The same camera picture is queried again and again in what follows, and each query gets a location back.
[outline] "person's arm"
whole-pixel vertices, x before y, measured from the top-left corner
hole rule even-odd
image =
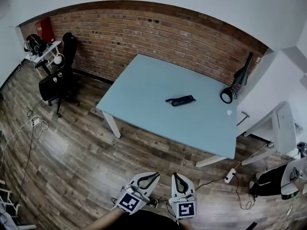
[[[83,228],[83,230],[103,230],[107,227],[111,226],[118,218],[120,218],[125,212],[120,208],[115,208],[106,215],[97,219],[87,227]]]
[[[183,230],[193,230],[193,227],[189,220],[179,220],[178,222]]]

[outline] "red box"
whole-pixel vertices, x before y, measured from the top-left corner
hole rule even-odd
[[[37,33],[39,37],[46,43],[53,43],[55,40],[50,18],[47,17],[41,21],[35,23]]]

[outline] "light blue table top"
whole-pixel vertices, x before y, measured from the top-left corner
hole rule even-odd
[[[225,104],[220,99],[225,87],[192,70],[137,55],[97,108],[170,140],[233,159],[236,100]],[[193,95],[196,101],[177,107],[165,102],[185,95]]]

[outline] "wooden floor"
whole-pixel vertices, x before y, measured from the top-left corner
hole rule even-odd
[[[35,109],[35,114],[43,116],[49,128],[33,141],[19,203],[22,219],[36,224],[38,229],[75,230],[84,227],[112,208],[111,197],[117,197],[121,187],[136,173],[158,171],[161,179],[152,196],[168,199],[173,172],[186,175],[198,186],[225,176],[239,161],[264,144],[256,139],[238,137],[235,160],[196,168],[195,162],[211,154],[118,120],[122,136],[115,138],[102,114],[95,108],[110,85],[79,77],[82,85],[77,96],[80,107],[63,102],[61,119],[55,114],[56,103],[49,107],[42,102]],[[39,80],[33,66],[26,64],[2,91],[1,150],[28,120],[28,110],[40,101]],[[31,131],[30,126],[23,128],[5,151],[2,179],[7,182],[15,198],[24,174]],[[238,190],[242,204],[252,199],[247,194],[250,177],[255,172],[284,164],[285,161],[276,155],[249,166],[239,166]],[[251,210],[242,210],[235,193],[236,184],[234,178],[230,184],[218,181],[197,191],[197,217],[191,220],[195,229],[245,230],[253,221],[258,223],[255,229],[272,229],[291,203],[294,210],[287,220],[285,215],[282,217],[276,229],[286,229],[294,218],[307,215],[305,196],[287,201],[282,201],[280,196],[260,197]]]

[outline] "red brick wall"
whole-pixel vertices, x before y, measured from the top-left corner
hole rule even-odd
[[[114,81],[136,54],[186,67],[231,84],[254,52],[251,71],[267,46],[241,30],[195,11],[151,2],[103,1],[74,5],[50,16],[57,40],[79,41],[73,67]],[[36,33],[35,18],[21,25]]]

